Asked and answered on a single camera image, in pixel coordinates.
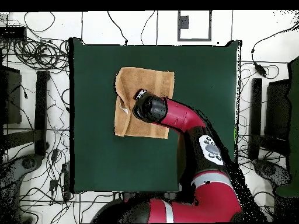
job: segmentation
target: brown towel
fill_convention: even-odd
[[[134,67],[124,67],[116,75],[117,93],[114,133],[117,136],[168,138],[168,128],[145,123],[137,119],[132,109],[135,105],[134,95],[140,89],[160,96],[172,98],[174,72],[153,71]]]

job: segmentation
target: green tabletop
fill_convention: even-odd
[[[208,116],[234,157],[237,49],[83,45],[74,42],[75,191],[177,191],[178,134],[168,139],[115,136],[114,79],[121,67],[173,71],[173,99]]]

